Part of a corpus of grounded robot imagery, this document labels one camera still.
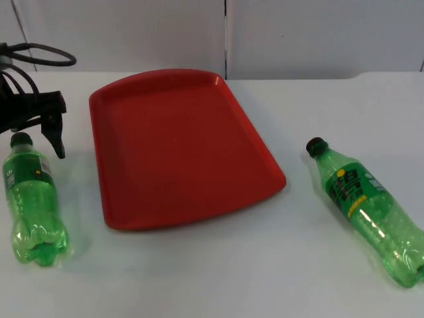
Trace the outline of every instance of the black cord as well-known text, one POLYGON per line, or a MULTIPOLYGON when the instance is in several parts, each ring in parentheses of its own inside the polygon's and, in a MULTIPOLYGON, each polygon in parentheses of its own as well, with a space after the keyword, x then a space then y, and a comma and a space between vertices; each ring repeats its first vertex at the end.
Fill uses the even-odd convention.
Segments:
POLYGON ((45 66, 72 66, 77 62, 76 57, 73 56, 72 54, 59 50, 58 48, 53 48, 51 46, 37 44, 37 43, 20 43, 16 45, 10 45, 3 49, 2 54, 4 56, 7 56, 8 58, 13 58, 18 61, 38 64, 38 65, 45 65, 45 66), (33 58, 30 56, 25 56, 19 53, 15 53, 16 51, 29 50, 30 48, 37 48, 37 49, 51 52, 57 55, 61 55, 67 58, 68 60, 51 61, 51 60, 44 60, 42 58, 33 58))
POLYGON ((21 97, 25 96, 25 92, 22 89, 22 86, 19 85, 18 81, 15 80, 11 74, 9 74, 5 71, 0 71, 0 74, 3 74, 4 76, 6 76, 7 78, 9 78, 11 80, 11 82, 13 83, 13 85, 15 86, 15 88, 17 89, 17 91, 18 91, 18 93, 21 97))
POLYGON ((32 78, 27 73, 25 73, 23 70, 21 70, 17 66, 10 64, 10 63, 0 63, 0 66, 6 66, 8 68, 11 68, 16 73, 18 73, 20 76, 25 78, 26 81, 28 82, 28 84, 31 86, 32 92, 34 93, 34 98, 36 100, 38 99, 38 94, 40 93, 39 90, 38 90, 38 87, 35 84, 35 82, 32 80, 32 78))

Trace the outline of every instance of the white table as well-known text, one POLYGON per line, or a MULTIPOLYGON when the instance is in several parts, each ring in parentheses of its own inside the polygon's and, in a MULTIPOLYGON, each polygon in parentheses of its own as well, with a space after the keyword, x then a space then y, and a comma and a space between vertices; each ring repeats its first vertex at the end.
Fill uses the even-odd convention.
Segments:
MULTIPOLYGON (((20 266, 0 191, 2 317, 421 317, 424 284, 397 287, 370 261, 344 217, 314 191, 305 144, 326 138, 362 160, 424 228, 424 75, 363 74, 344 80, 229 81, 286 173, 287 188, 254 207, 150 233, 105 226, 88 97, 129 74, 34 73, 60 89, 66 159, 39 127, 74 255, 61 268, 20 266)), ((0 158, 10 133, 0 135, 0 158)))

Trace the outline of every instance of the soda bottle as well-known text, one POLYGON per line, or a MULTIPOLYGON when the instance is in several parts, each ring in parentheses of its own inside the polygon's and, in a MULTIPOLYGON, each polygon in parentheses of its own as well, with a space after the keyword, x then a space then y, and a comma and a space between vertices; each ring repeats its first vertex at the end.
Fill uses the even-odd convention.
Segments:
POLYGON ((321 138, 307 143, 321 186, 351 225, 381 257, 384 268, 403 287, 424 278, 424 232, 392 195, 356 159, 329 148, 321 138))
POLYGON ((68 249, 68 234, 58 215, 58 196, 47 159, 32 147, 28 134, 11 139, 3 178, 13 218, 12 247, 19 262, 53 265, 68 249))

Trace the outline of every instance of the black bottle cap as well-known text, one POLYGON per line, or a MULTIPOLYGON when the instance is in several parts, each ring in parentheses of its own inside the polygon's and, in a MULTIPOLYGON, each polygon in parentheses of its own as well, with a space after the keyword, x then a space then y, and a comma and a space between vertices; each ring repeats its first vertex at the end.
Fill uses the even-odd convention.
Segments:
POLYGON ((32 139, 31 137, 29 137, 29 134, 25 132, 17 132, 12 136, 11 148, 16 146, 17 144, 30 144, 32 146, 32 139))
POLYGON ((326 151, 328 147, 329 144, 327 144, 324 139, 320 137, 315 137, 307 143, 306 151, 308 151, 309 155, 314 158, 324 153, 324 151, 326 151))

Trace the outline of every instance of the plastic tray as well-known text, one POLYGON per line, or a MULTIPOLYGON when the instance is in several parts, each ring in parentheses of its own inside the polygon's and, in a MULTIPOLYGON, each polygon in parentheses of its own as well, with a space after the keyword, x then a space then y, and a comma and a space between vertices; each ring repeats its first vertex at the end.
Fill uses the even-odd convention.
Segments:
POLYGON ((252 205, 286 179, 223 79, 146 72, 89 100, 105 222, 145 230, 252 205))

